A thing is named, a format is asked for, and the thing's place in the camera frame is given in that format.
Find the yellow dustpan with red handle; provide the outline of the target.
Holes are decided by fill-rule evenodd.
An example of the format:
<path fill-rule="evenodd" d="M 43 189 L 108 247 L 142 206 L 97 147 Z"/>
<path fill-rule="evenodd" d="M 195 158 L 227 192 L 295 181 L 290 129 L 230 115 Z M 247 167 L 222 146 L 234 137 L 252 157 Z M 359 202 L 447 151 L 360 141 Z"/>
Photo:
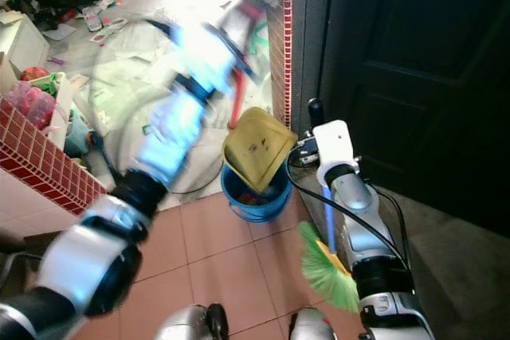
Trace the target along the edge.
<path fill-rule="evenodd" d="M 296 143 L 296 134 L 265 108 L 241 108 L 244 107 L 245 86 L 256 76 L 245 63 L 244 53 L 239 57 L 239 64 L 232 70 L 232 120 L 222 154 L 226 165 L 255 194 L 266 194 L 273 177 L 287 161 L 288 153 Z"/>

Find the green broom with blue handle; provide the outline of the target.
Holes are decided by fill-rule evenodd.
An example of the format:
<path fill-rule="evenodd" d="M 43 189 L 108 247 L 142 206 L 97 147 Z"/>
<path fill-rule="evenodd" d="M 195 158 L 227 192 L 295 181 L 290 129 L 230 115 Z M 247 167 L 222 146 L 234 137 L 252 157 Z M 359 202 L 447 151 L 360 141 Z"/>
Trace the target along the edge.
<path fill-rule="evenodd" d="M 359 295 L 349 268 L 321 241 L 313 224 L 301 222 L 298 229 L 304 241 L 301 271 L 310 287 L 339 310 L 358 312 Z"/>

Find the green plastic stool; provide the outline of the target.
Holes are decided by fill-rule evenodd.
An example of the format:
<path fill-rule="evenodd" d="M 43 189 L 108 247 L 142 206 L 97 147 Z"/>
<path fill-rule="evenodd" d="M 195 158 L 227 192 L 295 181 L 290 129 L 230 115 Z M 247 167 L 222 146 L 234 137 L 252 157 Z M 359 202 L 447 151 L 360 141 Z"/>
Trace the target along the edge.
<path fill-rule="evenodd" d="M 247 52 L 249 57 L 266 56 L 269 53 L 269 21 L 263 20 L 250 31 Z"/>

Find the blue plastic bucket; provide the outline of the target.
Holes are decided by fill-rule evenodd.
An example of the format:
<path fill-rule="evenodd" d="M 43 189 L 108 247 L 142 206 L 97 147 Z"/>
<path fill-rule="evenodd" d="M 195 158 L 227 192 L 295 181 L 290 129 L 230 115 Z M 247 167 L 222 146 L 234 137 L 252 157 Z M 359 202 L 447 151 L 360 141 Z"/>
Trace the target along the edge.
<path fill-rule="evenodd" d="M 230 209 L 238 217 L 259 224 L 276 220 L 284 212 L 294 190 L 284 166 L 280 166 L 269 186 L 262 192 L 252 191 L 229 166 L 222 167 L 220 186 Z"/>

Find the black panelled door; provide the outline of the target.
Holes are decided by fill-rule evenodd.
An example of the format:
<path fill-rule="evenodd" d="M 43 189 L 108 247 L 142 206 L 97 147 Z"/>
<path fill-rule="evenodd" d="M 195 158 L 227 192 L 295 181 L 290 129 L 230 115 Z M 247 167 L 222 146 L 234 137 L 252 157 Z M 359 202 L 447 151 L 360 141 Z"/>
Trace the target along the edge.
<path fill-rule="evenodd" d="M 510 237 L 510 0 L 331 0 L 322 64 L 369 180 Z"/>

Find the silver right robot leg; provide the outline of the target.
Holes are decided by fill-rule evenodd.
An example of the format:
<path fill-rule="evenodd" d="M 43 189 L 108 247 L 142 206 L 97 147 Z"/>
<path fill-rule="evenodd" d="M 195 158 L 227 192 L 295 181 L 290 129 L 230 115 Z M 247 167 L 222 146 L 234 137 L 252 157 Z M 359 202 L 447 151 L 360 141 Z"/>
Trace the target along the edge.
<path fill-rule="evenodd" d="M 336 336 L 322 311 L 303 307 L 291 315 L 288 340 L 336 340 Z"/>

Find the silver robot leg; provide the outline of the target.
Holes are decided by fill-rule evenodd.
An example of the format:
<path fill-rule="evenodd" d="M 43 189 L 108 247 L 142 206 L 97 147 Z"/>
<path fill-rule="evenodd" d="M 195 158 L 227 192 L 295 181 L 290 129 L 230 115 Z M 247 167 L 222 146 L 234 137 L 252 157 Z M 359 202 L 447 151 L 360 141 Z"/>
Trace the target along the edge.
<path fill-rule="evenodd" d="M 229 340 L 229 332 L 220 303 L 192 304 L 164 319 L 154 340 Z"/>
<path fill-rule="evenodd" d="M 303 307 L 291 315 L 288 340 L 336 340 L 336 336 L 322 311 Z"/>

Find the white cabinet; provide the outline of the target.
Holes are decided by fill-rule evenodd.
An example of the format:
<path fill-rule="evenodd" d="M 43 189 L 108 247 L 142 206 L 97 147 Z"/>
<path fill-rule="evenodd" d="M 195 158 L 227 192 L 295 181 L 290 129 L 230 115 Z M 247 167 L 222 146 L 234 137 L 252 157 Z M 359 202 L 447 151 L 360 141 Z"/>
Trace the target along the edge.
<path fill-rule="evenodd" d="M 35 24 L 18 11 L 0 13 L 0 95 L 14 89 L 14 83 L 29 67 L 43 66 L 49 43 Z"/>

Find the pink transparent storage box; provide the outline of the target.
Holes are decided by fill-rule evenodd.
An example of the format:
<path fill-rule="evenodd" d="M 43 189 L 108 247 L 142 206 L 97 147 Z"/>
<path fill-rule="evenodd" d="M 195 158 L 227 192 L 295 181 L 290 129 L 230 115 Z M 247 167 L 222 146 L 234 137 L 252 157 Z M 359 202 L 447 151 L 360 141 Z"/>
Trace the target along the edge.
<path fill-rule="evenodd" d="M 3 99 L 12 103 L 37 129 L 50 126 L 56 107 L 56 99 L 50 93 L 28 81 L 18 81 Z"/>

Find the blue cloth toy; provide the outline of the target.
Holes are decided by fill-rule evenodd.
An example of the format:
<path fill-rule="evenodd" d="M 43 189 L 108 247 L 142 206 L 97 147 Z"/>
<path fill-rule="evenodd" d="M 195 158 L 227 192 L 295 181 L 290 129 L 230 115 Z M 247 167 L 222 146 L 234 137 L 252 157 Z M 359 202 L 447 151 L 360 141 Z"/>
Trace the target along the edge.
<path fill-rule="evenodd" d="M 70 158 L 83 158 L 91 150 L 98 150 L 103 143 L 102 135 L 88 126 L 81 117 L 81 113 L 70 112 L 65 143 L 63 143 L 63 152 L 66 155 Z"/>

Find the silver left robot leg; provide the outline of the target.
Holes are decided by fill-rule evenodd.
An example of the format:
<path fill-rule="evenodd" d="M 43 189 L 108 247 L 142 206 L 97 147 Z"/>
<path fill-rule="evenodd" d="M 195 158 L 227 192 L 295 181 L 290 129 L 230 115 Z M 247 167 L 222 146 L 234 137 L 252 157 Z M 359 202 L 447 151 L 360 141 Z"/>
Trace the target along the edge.
<path fill-rule="evenodd" d="M 154 340 L 229 340 L 229 332 L 220 303 L 192 304 L 164 319 Z"/>

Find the green plastic toy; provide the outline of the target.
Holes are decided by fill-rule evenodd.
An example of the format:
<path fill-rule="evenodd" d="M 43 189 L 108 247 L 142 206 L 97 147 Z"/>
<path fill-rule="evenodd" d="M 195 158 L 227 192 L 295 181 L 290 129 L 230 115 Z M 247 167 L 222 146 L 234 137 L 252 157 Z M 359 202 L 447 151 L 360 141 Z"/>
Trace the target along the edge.
<path fill-rule="evenodd" d="M 30 81 L 30 84 L 48 93 L 48 95 L 56 97 L 65 79 L 66 75 L 63 72 L 55 72 L 47 76 L 33 79 Z"/>

